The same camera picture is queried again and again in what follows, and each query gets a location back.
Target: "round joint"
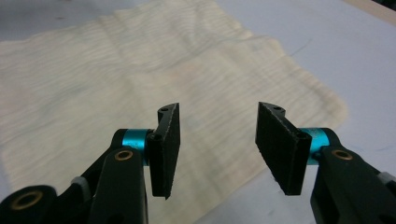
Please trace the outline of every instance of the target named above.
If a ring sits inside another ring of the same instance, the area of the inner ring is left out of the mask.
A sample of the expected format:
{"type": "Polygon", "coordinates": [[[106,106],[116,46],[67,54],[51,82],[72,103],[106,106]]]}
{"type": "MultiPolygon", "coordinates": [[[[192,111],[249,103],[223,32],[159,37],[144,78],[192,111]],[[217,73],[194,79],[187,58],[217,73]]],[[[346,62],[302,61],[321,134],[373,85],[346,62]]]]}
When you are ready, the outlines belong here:
{"type": "Polygon", "coordinates": [[[340,150],[340,149],[333,150],[332,154],[336,158],[344,160],[344,161],[351,161],[353,159],[352,155],[350,155],[349,153],[345,152],[344,150],[340,150]]]}
{"type": "Polygon", "coordinates": [[[38,203],[43,197],[43,192],[40,190],[32,190],[20,195],[16,198],[12,204],[12,210],[23,210],[25,208],[31,207],[38,203]]]}
{"type": "Polygon", "coordinates": [[[121,152],[118,152],[114,158],[116,158],[116,161],[126,161],[132,158],[134,153],[130,150],[123,150],[121,152]]]}

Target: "teal band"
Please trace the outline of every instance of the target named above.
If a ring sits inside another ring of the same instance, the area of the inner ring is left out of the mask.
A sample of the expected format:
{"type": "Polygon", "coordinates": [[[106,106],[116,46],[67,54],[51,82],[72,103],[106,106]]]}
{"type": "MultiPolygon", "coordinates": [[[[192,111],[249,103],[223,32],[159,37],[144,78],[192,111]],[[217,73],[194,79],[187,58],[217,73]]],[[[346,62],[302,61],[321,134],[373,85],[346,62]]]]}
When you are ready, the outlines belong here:
{"type": "Polygon", "coordinates": [[[147,129],[128,129],[122,139],[122,145],[124,147],[132,147],[140,151],[143,158],[143,165],[149,165],[148,158],[146,156],[146,136],[148,134],[147,129]]]}
{"type": "Polygon", "coordinates": [[[303,128],[300,130],[312,136],[312,143],[307,164],[316,165],[318,164],[318,161],[313,158],[313,155],[319,152],[321,147],[326,147],[330,144],[329,137],[320,128],[303,128]]]}

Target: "white table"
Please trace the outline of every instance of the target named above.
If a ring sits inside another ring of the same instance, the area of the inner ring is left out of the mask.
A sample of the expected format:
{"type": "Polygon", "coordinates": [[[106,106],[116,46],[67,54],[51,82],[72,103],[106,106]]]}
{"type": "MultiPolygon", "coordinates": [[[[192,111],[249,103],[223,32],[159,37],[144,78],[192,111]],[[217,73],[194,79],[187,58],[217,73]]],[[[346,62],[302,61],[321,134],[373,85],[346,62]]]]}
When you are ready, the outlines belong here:
{"type": "MultiPolygon", "coordinates": [[[[24,39],[142,2],[2,0],[0,40],[24,39]]],[[[218,3],[255,34],[280,40],[301,67],[337,92],[349,110],[347,121],[335,130],[343,145],[378,170],[396,175],[394,25],[342,0],[218,3]]],[[[262,172],[197,223],[315,223],[309,198],[316,170],[307,168],[300,197],[284,196],[270,172],[262,172]]],[[[10,192],[2,175],[0,183],[3,199],[10,192]]]]}

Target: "cloth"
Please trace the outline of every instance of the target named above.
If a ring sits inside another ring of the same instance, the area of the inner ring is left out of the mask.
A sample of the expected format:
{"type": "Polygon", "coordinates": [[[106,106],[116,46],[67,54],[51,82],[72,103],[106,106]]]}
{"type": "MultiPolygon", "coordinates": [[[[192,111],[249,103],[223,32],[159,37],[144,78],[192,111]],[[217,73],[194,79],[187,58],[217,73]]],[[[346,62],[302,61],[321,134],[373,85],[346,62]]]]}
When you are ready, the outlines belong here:
{"type": "Polygon", "coordinates": [[[117,129],[155,128],[157,109],[180,103],[167,201],[150,196],[145,171],[150,223],[192,223],[265,169],[254,143],[259,101],[284,107],[297,127],[335,128],[347,116],[276,40],[210,0],[152,1],[0,42],[1,164],[13,190],[63,192],[117,129]]]}

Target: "white towel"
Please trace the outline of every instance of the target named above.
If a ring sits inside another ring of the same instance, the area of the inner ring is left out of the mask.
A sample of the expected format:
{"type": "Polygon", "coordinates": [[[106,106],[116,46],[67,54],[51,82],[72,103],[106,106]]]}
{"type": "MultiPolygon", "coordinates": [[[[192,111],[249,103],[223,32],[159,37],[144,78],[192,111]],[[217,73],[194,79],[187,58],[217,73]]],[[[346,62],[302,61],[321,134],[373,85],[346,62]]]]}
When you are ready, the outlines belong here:
{"type": "Polygon", "coordinates": [[[192,223],[265,168],[259,101],[297,127],[334,128],[344,103],[211,0],[152,1],[77,27],[0,42],[0,152],[9,185],[63,192],[120,128],[155,128],[180,103],[172,196],[150,196],[150,223],[192,223]]]}

